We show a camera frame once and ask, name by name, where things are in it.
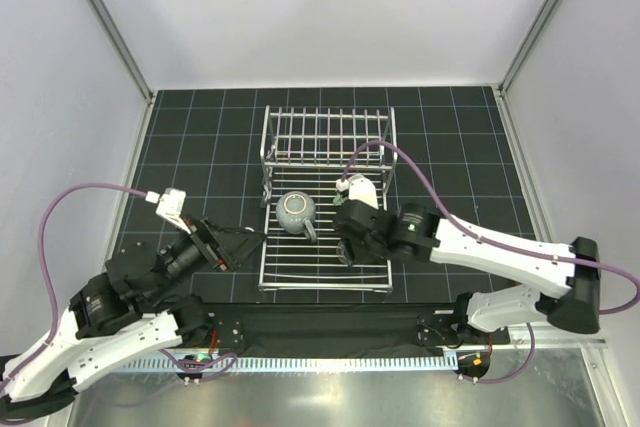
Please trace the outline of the clear glass mug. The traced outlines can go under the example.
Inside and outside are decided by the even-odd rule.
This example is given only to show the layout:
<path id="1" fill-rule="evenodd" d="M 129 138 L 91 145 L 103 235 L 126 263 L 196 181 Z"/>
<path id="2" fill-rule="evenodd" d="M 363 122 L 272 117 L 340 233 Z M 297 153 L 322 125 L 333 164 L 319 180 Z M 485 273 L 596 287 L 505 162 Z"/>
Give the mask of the clear glass mug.
<path id="1" fill-rule="evenodd" d="M 306 193 L 290 191 L 281 196 L 276 204 L 276 219 L 287 233 L 303 235 L 312 243 L 317 241 L 316 205 Z"/>

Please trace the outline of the small clear shot glass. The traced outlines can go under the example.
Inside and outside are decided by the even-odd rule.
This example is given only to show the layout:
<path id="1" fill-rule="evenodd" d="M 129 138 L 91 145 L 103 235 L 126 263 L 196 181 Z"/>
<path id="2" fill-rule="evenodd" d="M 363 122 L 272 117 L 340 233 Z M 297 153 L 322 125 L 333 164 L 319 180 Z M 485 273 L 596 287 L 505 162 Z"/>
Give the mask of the small clear shot glass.
<path id="1" fill-rule="evenodd" d="M 338 242 L 336 247 L 336 256 L 338 260 L 344 265 L 347 265 L 349 267 L 352 267 L 354 265 L 353 252 L 346 240 L 340 240 Z"/>

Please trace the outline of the mint green ceramic mug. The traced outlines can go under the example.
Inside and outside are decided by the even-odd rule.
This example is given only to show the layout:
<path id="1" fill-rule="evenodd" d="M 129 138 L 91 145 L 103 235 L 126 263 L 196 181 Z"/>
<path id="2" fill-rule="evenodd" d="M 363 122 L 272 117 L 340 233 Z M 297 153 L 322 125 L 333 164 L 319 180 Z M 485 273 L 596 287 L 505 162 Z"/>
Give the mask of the mint green ceramic mug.
<path id="1" fill-rule="evenodd" d="M 335 206 L 341 206 L 349 200 L 349 190 L 338 191 L 333 199 Z"/>

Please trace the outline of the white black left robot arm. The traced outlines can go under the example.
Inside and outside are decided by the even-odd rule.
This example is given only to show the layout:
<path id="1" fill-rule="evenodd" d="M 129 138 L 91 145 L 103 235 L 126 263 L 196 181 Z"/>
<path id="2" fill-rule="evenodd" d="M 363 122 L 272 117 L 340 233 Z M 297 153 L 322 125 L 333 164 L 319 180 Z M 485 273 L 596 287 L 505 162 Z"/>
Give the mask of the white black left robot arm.
<path id="1" fill-rule="evenodd" d="M 56 413 L 76 395 L 149 353 L 201 347 L 215 323 L 203 300 L 175 288 L 205 266 L 238 269 L 266 239 L 251 228 L 187 222 L 160 250 L 124 247 L 74 295 L 55 334 L 1 359 L 1 422 L 16 425 Z"/>

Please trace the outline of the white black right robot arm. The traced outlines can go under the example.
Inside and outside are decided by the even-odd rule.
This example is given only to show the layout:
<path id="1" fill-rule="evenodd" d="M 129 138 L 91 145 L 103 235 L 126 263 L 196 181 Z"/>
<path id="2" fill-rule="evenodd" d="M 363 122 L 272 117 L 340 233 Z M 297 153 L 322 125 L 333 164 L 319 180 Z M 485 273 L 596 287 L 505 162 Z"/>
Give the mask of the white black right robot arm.
<path id="1" fill-rule="evenodd" d="M 592 265 L 599 252 L 592 239 L 536 242 L 446 218 L 417 203 L 393 212 L 359 200 L 340 206 L 332 227 L 350 264 L 454 264 L 514 281 L 514 286 L 500 291 L 457 297 L 450 330 L 462 343 L 473 343 L 502 327 L 541 320 L 577 334 L 595 334 L 600 328 L 601 275 Z"/>

